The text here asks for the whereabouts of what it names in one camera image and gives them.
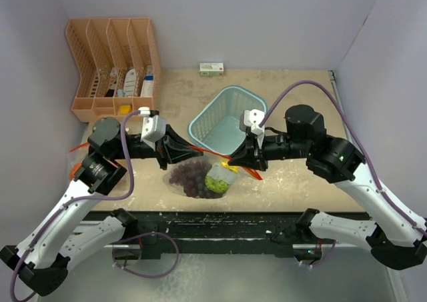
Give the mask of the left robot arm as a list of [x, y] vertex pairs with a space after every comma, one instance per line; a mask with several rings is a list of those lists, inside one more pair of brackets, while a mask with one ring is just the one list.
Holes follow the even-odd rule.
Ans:
[[68, 273], [109, 244], [131, 243], [139, 238], [137, 219], [124, 209], [112, 211], [103, 221], [74, 235], [75, 228], [100, 202], [112, 201], [110, 192], [129, 176], [127, 199], [134, 190], [132, 159], [156, 159], [161, 169], [202, 153], [181, 138], [158, 112], [143, 116], [142, 132], [128, 135], [125, 121], [104, 117], [87, 138], [89, 150], [69, 185], [46, 218], [17, 245], [6, 245], [1, 260], [12, 272], [9, 294], [17, 301], [15, 284], [21, 280], [31, 294], [54, 292]]

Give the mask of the orange tangerine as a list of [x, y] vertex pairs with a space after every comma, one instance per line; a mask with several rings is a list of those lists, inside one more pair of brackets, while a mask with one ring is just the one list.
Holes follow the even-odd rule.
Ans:
[[69, 180], [72, 181], [75, 177], [77, 170], [81, 167], [81, 163], [76, 163], [69, 172]]

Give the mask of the green custard apple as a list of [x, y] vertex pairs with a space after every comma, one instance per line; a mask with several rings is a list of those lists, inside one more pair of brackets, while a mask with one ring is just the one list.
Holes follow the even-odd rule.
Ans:
[[232, 184], [222, 179], [214, 179], [211, 176], [206, 176], [205, 185], [209, 191], [219, 195], [224, 195]]

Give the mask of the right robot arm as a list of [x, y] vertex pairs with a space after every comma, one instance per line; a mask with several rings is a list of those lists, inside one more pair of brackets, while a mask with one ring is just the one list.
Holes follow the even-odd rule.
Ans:
[[306, 209], [296, 223], [301, 241], [318, 238], [351, 244], [395, 270], [423, 264], [426, 219], [393, 193], [381, 194], [366, 157], [348, 140], [328, 135], [323, 115], [308, 105], [294, 105], [284, 115], [287, 130], [266, 137], [258, 126], [261, 116], [256, 109], [242, 115], [246, 138], [232, 153], [231, 166], [266, 171], [269, 161], [305, 159], [309, 171], [347, 193], [370, 216], [357, 221]]

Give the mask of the yellow banana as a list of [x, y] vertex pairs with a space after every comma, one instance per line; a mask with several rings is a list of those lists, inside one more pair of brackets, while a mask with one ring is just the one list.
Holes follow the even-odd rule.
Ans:
[[227, 162], [222, 162], [222, 166], [225, 167], [226, 169], [230, 170], [231, 172], [234, 172], [234, 173], [237, 173], [239, 170], [238, 166], [228, 165]]

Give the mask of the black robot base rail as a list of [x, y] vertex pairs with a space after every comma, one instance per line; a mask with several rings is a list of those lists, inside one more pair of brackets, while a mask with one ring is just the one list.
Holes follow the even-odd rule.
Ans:
[[114, 250], [135, 249], [141, 259], [176, 253], [285, 258], [320, 242], [298, 231], [300, 212], [134, 211], [132, 215], [138, 220], [136, 230]]

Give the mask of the dark grape bunch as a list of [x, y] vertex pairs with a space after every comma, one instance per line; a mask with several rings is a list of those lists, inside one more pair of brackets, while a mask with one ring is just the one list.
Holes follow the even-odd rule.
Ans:
[[168, 182], [181, 187], [187, 197], [213, 199], [213, 192], [205, 184], [205, 177], [210, 169], [208, 161], [187, 161], [172, 170]]

